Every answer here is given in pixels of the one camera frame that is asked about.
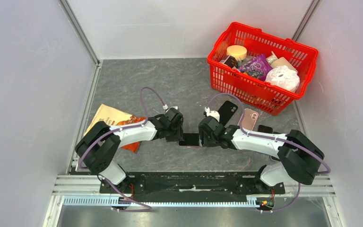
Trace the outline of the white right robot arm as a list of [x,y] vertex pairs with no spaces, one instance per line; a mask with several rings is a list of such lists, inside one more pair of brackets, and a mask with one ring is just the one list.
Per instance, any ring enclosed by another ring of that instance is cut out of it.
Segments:
[[271,134],[248,131],[239,125],[223,126],[212,116],[199,123],[199,144],[202,147],[250,150],[275,157],[278,163],[259,170],[254,188],[267,193],[278,183],[294,180],[311,185],[324,163],[323,152],[301,131],[288,134]]

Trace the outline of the cassava chips snack bag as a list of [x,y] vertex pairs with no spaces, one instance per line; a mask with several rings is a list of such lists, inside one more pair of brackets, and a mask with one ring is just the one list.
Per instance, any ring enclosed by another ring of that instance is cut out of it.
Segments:
[[88,133],[88,131],[99,121],[105,122],[107,125],[127,125],[132,123],[143,122],[145,117],[136,117],[132,114],[125,113],[116,108],[101,104],[98,110],[96,111],[90,125],[87,127],[84,136]]

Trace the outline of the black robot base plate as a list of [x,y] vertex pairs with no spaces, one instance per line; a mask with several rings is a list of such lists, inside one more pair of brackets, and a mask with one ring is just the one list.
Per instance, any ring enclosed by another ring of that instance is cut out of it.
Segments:
[[263,183],[257,172],[127,172],[118,189],[139,202],[244,202],[248,195],[285,194],[283,183]]

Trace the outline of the black smartphone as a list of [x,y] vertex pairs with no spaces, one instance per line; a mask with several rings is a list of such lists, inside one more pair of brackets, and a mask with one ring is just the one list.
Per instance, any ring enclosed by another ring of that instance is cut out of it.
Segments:
[[179,141],[180,146],[199,147],[199,134],[198,133],[184,133],[182,140]]

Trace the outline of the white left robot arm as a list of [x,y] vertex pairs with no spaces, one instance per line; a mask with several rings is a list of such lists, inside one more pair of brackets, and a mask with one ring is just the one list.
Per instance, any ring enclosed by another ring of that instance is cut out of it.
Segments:
[[113,159],[118,148],[157,139],[180,141],[183,136],[182,125],[183,115],[175,107],[134,124],[109,126],[99,121],[78,142],[75,152],[80,163],[92,174],[101,175],[111,182],[116,192],[124,193],[130,184],[126,172]]

